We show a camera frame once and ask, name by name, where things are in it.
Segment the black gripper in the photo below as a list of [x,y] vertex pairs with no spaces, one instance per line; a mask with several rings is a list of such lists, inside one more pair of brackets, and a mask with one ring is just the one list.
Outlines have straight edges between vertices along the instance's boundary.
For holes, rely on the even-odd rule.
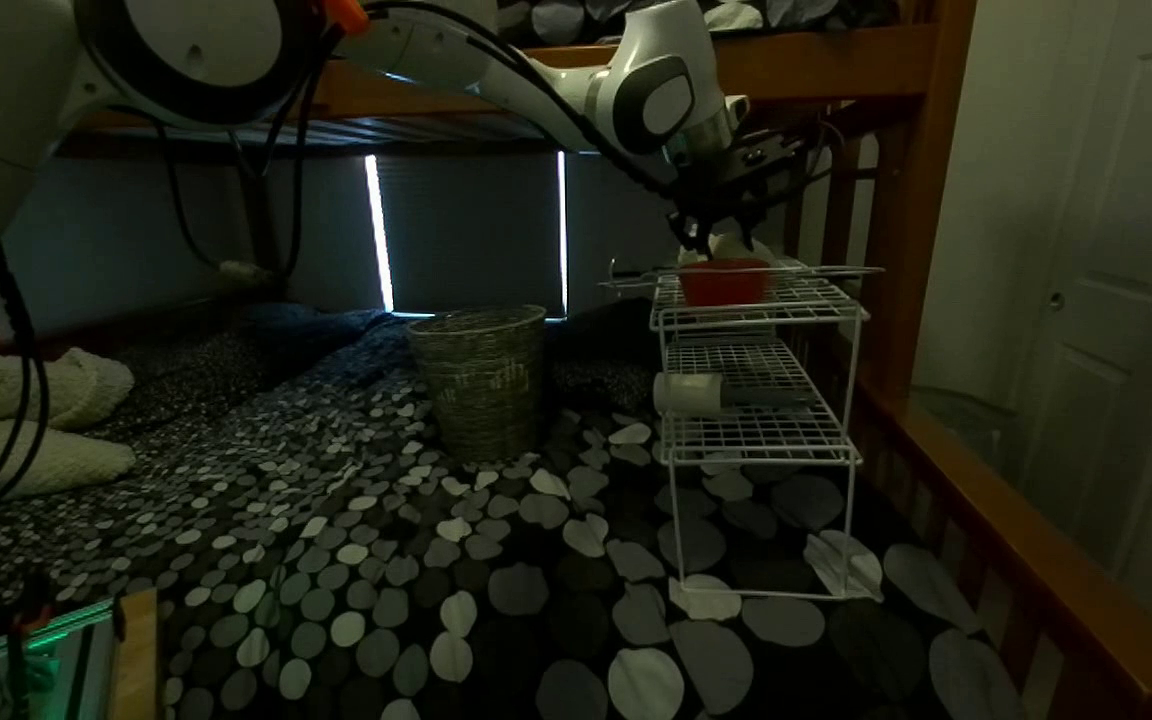
[[676,169],[673,235],[695,254],[734,254],[758,245],[775,209],[818,181],[818,132],[739,126],[724,147]]

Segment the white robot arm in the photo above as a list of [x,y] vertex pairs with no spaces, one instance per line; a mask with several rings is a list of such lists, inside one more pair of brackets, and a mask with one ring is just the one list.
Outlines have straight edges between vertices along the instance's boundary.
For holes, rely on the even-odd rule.
[[94,112],[241,126],[323,68],[476,94],[588,147],[673,209],[690,250],[753,247],[800,181],[747,123],[695,0],[644,0],[609,56],[547,65],[452,0],[0,0],[0,235],[30,174]]

